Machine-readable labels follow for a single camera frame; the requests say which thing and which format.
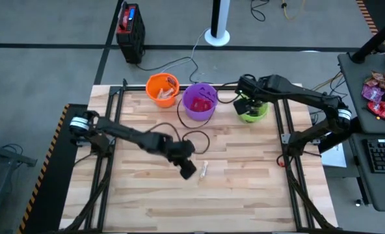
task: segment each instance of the white pole base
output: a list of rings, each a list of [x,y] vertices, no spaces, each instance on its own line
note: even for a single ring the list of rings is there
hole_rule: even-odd
[[[220,38],[215,38],[211,35],[211,29],[207,30],[204,35],[206,42],[212,46],[224,46],[230,41],[230,33],[228,31],[224,31],[224,35]]]

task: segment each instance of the wooden table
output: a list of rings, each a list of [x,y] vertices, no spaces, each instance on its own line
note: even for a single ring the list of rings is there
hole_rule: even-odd
[[[109,87],[93,87],[89,110],[105,114]],[[221,91],[219,96],[227,101],[235,94]],[[289,104],[295,130],[310,127],[307,107],[294,101]],[[192,156],[198,171],[187,181],[179,175],[179,169],[163,157],[149,155],[132,143],[117,140],[103,230],[294,231],[285,170],[275,162],[282,152],[273,105],[269,105],[269,113],[262,121],[248,124],[238,119],[232,104],[219,103],[212,119],[200,129],[211,139],[209,150],[203,155]],[[189,126],[201,124],[189,120],[182,105],[180,114]],[[121,124],[145,131],[161,122],[175,125],[181,136],[191,131],[179,122],[176,107],[160,109],[143,91],[124,93]],[[158,127],[156,131],[175,136],[169,126]],[[188,138],[197,151],[207,144],[205,137],[199,134],[194,133]],[[76,160],[88,155],[89,151],[89,147],[79,149]],[[306,151],[318,153],[315,146],[307,146]],[[310,198],[336,226],[321,159],[305,154],[301,160]],[[199,179],[204,161],[208,162],[207,175]],[[61,228],[72,222],[88,200],[95,163],[93,156],[75,166]],[[306,226],[301,200],[299,207],[302,223]]]

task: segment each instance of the black keyboard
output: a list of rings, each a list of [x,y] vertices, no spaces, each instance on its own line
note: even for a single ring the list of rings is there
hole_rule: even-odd
[[[364,140],[369,163],[374,173],[385,173],[385,140]]]

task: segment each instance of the white paper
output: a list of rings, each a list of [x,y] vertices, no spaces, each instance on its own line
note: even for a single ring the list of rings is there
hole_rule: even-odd
[[[340,143],[326,152],[323,152],[321,154],[321,161],[325,166],[347,167],[343,144]]]

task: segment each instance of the gray floor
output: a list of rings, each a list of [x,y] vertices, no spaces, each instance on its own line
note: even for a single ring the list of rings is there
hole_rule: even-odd
[[[0,0],[0,43],[104,44],[117,0]],[[211,1],[138,0],[146,24],[147,44],[192,45],[209,26]],[[289,3],[290,14],[300,1]],[[262,7],[266,22],[250,15],[250,1],[232,0],[229,45],[358,47],[371,33],[355,0],[307,0],[295,21],[284,19],[280,0]],[[67,103],[87,103],[102,50],[0,49],[0,145],[21,144],[25,154],[43,159],[60,112]],[[190,51],[147,51],[144,68],[184,57]],[[257,76],[278,73],[311,88],[339,71],[337,53],[197,51],[197,81],[225,83],[243,73]],[[188,83],[190,62],[169,70]],[[119,50],[111,50],[103,85],[144,84],[153,72],[126,64]],[[347,92],[342,85],[339,92]],[[344,99],[352,108],[350,97]],[[22,166],[12,178],[0,229],[20,224],[42,160],[35,168]],[[354,179],[329,178],[339,225],[348,230],[385,233],[385,213],[372,207],[355,207],[360,197]]]

